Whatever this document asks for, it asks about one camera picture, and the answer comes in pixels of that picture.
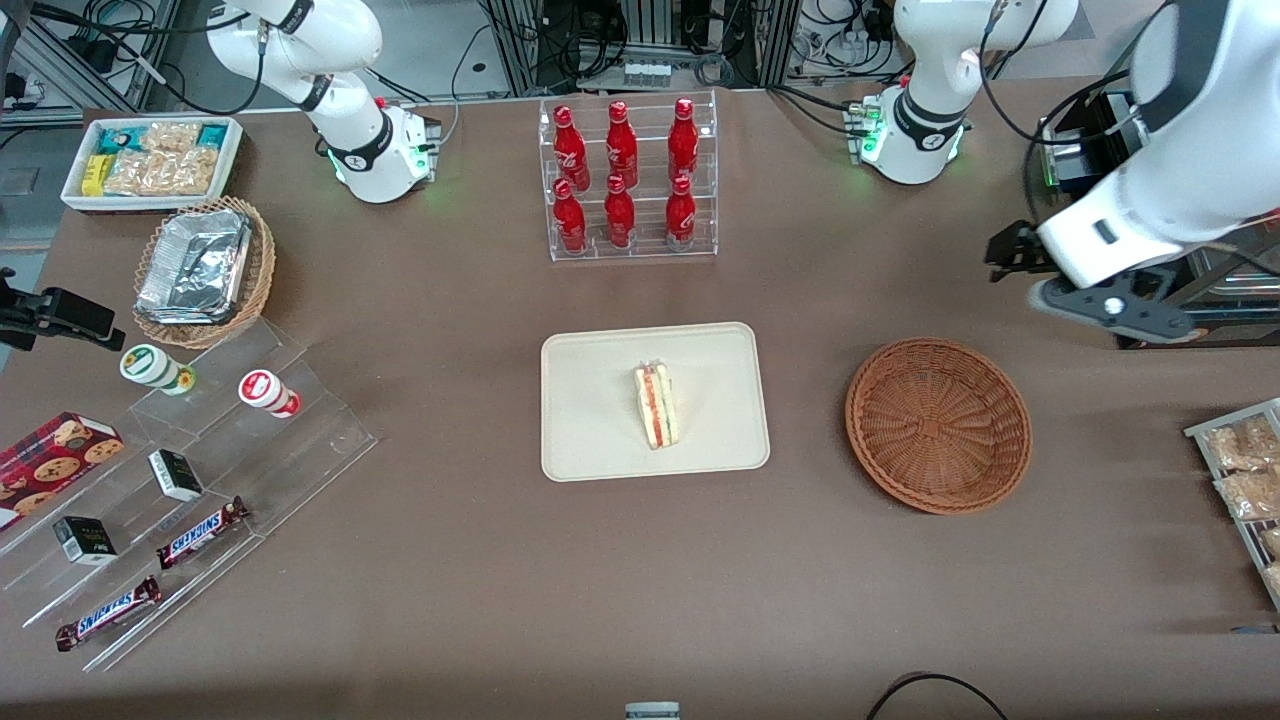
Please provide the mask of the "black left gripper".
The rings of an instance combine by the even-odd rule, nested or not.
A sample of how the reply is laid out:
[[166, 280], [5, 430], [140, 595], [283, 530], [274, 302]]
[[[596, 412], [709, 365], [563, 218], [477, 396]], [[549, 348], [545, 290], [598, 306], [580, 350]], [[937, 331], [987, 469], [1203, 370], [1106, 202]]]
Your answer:
[[1014, 222], [998, 232], [998, 242], [989, 242], [984, 255], [989, 283], [1016, 274], [1044, 273], [1044, 247], [1033, 224]]

